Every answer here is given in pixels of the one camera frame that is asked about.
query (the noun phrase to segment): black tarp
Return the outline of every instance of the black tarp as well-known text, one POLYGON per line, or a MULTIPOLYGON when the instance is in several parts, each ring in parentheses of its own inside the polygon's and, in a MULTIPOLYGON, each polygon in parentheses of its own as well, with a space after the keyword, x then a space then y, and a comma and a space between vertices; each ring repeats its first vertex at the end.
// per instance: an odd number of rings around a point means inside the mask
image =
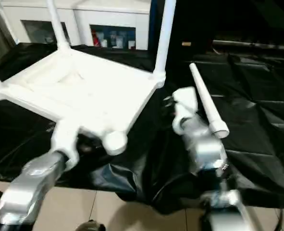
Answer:
MULTIPOLYGON (((74 48, 153 70, 153 57, 146 51, 74 48)), ((54 50, 51 45, 19 44, 0 61, 0 79, 54 50)), ((81 161, 58 185, 116 192, 165 214, 190 206, 191 199, 202 193, 201 182, 190 174, 192 161, 172 131, 173 111, 163 99, 179 87, 194 84, 191 61, 197 63, 230 129, 223 143, 245 204, 284 205, 284 62, 237 56, 199 55, 168 63, 165 87, 154 93, 129 132, 127 150, 111 157, 99 141, 80 136, 81 161)), ((199 113, 204 117, 200 102, 199 113)), ((37 114, 0 101, 0 180, 11 181, 28 160, 49 150, 53 127, 53 122, 37 114)))

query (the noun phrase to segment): white plastic rod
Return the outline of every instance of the white plastic rod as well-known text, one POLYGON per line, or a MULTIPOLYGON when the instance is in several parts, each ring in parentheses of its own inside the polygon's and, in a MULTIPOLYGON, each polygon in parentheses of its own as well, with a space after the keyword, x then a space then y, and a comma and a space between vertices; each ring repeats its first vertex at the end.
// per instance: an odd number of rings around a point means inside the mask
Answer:
POLYGON ((221 119, 221 116, 214 105, 214 102, 195 63, 190 64, 190 69, 195 81, 196 88, 198 89, 199 96, 203 103, 205 112, 207 114, 209 128, 216 137, 220 139, 227 137, 229 134, 229 129, 226 123, 221 119))
POLYGON ((15 42, 16 44, 18 44, 20 41, 19 41, 18 37, 15 35, 15 33, 14 33, 13 30, 12 30, 12 26, 11 26, 11 24, 9 23, 9 20, 8 20, 6 14, 5 14, 5 12, 4 12, 4 8, 3 8, 3 5, 2 5, 2 3, 1 3, 1 0, 0 0, 0 15, 1 15, 1 17, 2 17, 2 19, 3 19, 3 21, 4 21, 4 23, 5 23, 5 25, 6 25, 7 29, 8 29, 8 31, 9 31, 9 33, 10 33, 10 35, 12 36, 12 39, 14 40, 14 42, 15 42))
POLYGON ((166 78, 165 66, 170 45, 176 2, 177 0, 165 0, 156 66, 153 72, 154 77, 161 82, 161 86, 159 87, 163 87, 166 78))
POLYGON ((47 5, 48 5, 48 9, 51 15, 52 26, 53 26, 54 34, 57 40, 58 49, 70 48, 66 40, 62 25, 61 25, 59 15, 57 14, 57 8, 54 4, 54 0, 47 0, 47 5))

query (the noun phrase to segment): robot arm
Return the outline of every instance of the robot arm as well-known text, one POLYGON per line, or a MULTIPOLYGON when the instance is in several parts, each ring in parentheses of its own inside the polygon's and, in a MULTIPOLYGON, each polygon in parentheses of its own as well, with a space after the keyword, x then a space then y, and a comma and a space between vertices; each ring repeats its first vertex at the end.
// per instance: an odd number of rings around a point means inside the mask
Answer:
POLYGON ((79 161, 76 139, 80 126, 73 119, 56 125, 51 149, 28 162, 0 200, 0 230, 32 230, 47 192, 63 172, 79 161))
POLYGON ((228 161, 221 140, 195 113, 194 88, 179 89, 173 94, 176 116, 174 131, 183 136, 194 163, 192 174, 202 184, 203 195, 197 204, 206 208, 201 223, 203 231, 254 231, 238 190, 229 185, 228 161))

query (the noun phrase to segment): white cabinet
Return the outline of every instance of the white cabinet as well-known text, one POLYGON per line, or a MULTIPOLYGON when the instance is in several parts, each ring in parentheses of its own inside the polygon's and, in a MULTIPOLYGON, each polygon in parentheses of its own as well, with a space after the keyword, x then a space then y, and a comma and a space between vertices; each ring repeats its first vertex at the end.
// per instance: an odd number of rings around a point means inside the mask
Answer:
MULTIPOLYGON (((54 32, 47 8, 4 6, 4 12, 20 42, 53 42, 54 32)), ((58 9, 58 13, 70 44, 81 44, 74 11, 58 9)))
POLYGON ((116 36, 123 39, 124 48, 130 46, 128 41, 134 39, 137 49, 147 50, 150 2, 150 0, 130 0, 130 2, 122 0, 122 5, 115 7, 105 6, 106 2, 102 3, 99 8, 87 4, 80 6, 83 10, 75 10, 74 13, 79 25, 82 42, 93 46, 94 32, 98 32, 99 29, 100 32, 104 32, 105 39, 111 47, 114 45, 111 44, 111 37, 116 34, 116 36))
MULTIPOLYGON (((147 50, 151 0, 54 1, 71 45, 147 50)), ((2 5, 20 42, 53 42, 45 0, 3 0, 2 5)))

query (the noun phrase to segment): white pipe end cap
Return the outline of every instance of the white pipe end cap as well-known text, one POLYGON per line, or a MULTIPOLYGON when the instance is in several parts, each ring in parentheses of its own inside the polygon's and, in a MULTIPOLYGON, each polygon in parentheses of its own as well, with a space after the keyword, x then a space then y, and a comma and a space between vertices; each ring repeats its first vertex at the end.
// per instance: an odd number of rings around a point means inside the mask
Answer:
POLYGON ((105 135, 102 145, 109 155, 119 155, 126 150, 128 138, 124 132, 113 131, 105 135))
POLYGON ((211 121, 209 124, 209 128, 213 132, 213 134, 219 139, 223 139, 229 135, 228 126, 223 120, 211 121))

